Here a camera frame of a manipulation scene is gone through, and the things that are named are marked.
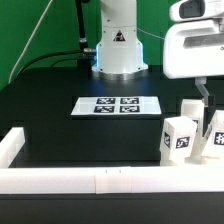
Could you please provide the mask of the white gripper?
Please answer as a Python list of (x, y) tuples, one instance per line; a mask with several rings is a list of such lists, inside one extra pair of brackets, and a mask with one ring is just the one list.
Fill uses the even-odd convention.
[(206, 88), (208, 76), (224, 75), (224, 31), (217, 20), (184, 22), (167, 32), (163, 50), (163, 72), (170, 79), (193, 78), (206, 107), (215, 98)]

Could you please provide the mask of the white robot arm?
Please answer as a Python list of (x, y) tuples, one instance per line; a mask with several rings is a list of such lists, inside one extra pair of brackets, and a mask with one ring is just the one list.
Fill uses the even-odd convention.
[[(137, 38), (137, 1), (100, 0), (102, 36), (96, 46), (93, 75), (133, 79), (148, 69)], [(214, 98), (205, 87), (224, 76), (224, 0), (179, 0), (169, 9), (174, 25), (164, 38), (163, 73), (170, 79), (193, 78), (204, 104)]]

